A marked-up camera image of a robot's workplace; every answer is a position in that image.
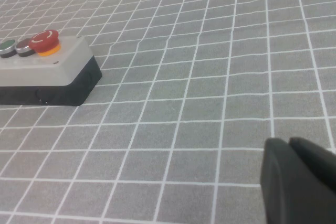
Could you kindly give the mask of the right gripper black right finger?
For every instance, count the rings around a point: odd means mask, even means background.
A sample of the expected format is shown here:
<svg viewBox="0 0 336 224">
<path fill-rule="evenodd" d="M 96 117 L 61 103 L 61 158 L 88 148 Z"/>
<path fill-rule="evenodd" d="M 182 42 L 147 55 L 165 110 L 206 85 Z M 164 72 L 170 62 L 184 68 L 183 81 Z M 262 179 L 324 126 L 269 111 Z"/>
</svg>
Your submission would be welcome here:
<svg viewBox="0 0 336 224">
<path fill-rule="evenodd" d="M 288 196 L 335 199 L 335 155 L 302 137 L 289 140 Z"/>
</svg>

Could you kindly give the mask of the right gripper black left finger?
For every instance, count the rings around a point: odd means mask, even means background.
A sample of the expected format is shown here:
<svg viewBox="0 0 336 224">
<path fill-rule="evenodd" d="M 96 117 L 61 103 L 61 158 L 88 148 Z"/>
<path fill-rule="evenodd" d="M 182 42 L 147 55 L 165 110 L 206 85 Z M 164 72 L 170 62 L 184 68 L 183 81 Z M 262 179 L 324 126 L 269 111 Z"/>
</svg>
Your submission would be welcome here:
<svg viewBox="0 0 336 224">
<path fill-rule="evenodd" d="M 335 223 L 335 199 L 291 199 L 288 196 L 289 142 L 265 141 L 260 185 L 267 223 Z"/>
</svg>

